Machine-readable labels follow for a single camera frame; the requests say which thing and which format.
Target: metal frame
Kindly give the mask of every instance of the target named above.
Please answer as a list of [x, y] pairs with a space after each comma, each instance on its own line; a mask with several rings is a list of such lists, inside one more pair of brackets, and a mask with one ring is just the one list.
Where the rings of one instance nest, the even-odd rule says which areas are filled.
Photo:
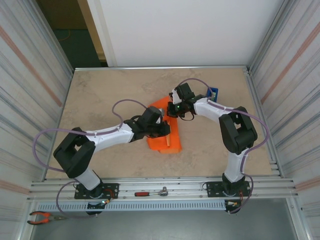
[[[243, 65], [237, 66], [177, 66], [177, 67], [112, 67], [112, 68], [77, 68], [76, 71], [109, 71], [109, 70], [127, 70], [127, 69], [179, 69], [179, 68], [242, 68], [244, 77], [247, 81], [248, 88], [252, 95], [253, 104], [256, 112], [263, 121], [265, 121], [261, 103], [258, 99], [251, 76], [247, 67]], [[285, 198], [291, 213], [292, 222], [294, 224], [299, 240], [309, 239], [308, 230], [304, 217], [298, 211], [297, 198], [298, 194], [295, 189], [294, 182], [291, 178], [284, 178], [281, 173], [281, 165], [278, 163], [277, 151], [274, 147], [272, 139], [267, 142], [269, 152], [269, 162], [272, 169], [272, 175], [253, 176], [255, 188], [253, 190], [252, 199], [275, 199]], [[207, 192], [202, 188], [205, 182], [221, 181], [221, 177], [164, 177], [164, 178], [105, 178], [102, 179], [106, 183], [119, 183], [118, 199], [114, 199], [109, 204], [152, 204], [155, 202], [162, 203], [178, 203], [185, 201], [186, 203], [207, 203], [208, 201], [227, 200], [228, 197], [208, 198]], [[24, 223], [27, 222], [28, 213], [36, 211], [39, 207], [44, 208], [45, 204], [53, 204], [56, 201], [56, 195], [62, 185], [66, 184], [69, 179], [46, 179], [43, 182], [33, 182], [30, 189], [30, 195], [26, 203], [26, 211], [22, 217]], [[134, 192], [140, 191], [159, 191], [166, 186], [169, 195], [166, 197], [150, 196], [147, 198], [134, 197]], [[59, 203], [62, 205], [79, 205], [94, 202], [94, 200], [76, 200], [74, 199], [74, 187], [66, 186], [59, 197]], [[74, 212], [73, 209], [64, 209], [66, 212]], [[19, 240], [28, 240], [32, 235], [33, 226], [24, 224], [19, 230]]]

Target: metal wall panel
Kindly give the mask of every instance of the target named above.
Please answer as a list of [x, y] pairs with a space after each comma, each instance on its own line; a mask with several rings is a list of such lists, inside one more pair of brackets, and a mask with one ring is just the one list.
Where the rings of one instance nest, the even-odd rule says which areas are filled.
[[[73, 76], [48, 24], [32, 0], [0, 1], [0, 235], [12, 239], [32, 181], [44, 169], [32, 155], [33, 137], [57, 127]], [[54, 133], [37, 153], [48, 160]]]
[[296, 0], [253, 82], [285, 177], [293, 178], [313, 237], [320, 238], [320, 1]]

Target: green floor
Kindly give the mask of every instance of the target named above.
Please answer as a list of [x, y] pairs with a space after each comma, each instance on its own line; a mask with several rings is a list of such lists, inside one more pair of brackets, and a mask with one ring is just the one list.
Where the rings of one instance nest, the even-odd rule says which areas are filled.
[[99, 61], [88, 30], [70, 30], [70, 34], [64, 29], [53, 32], [74, 69], [106, 67]]

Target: pliers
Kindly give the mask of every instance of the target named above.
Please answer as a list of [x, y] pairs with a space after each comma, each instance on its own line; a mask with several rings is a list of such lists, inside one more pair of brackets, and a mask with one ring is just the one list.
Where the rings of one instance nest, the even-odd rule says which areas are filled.
[[30, 220], [27, 221], [27, 223], [30, 225], [41, 225], [41, 224], [47, 224], [50, 221], [67, 219], [64, 216], [54, 216], [50, 212], [45, 212], [45, 211], [34, 211], [34, 212], [31, 212], [29, 215], [30, 216], [41, 215], [44, 217], [44, 219], [42, 219], [40, 221], [30, 221]]

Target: blue object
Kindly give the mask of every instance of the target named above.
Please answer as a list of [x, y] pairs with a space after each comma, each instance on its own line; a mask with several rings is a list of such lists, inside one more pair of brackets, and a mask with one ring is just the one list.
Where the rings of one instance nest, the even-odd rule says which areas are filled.
[[[214, 88], [214, 87], [210, 87], [210, 88], [211, 88], [212, 92], [215, 93], [215, 97], [214, 97], [213, 101], [216, 103], [217, 99], [218, 99], [218, 88]], [[206, 91], [206, 95], [205, 96], [206, 97], [211, 97], [212, 96], [212, 94], [211, 94], [209, 89]]]

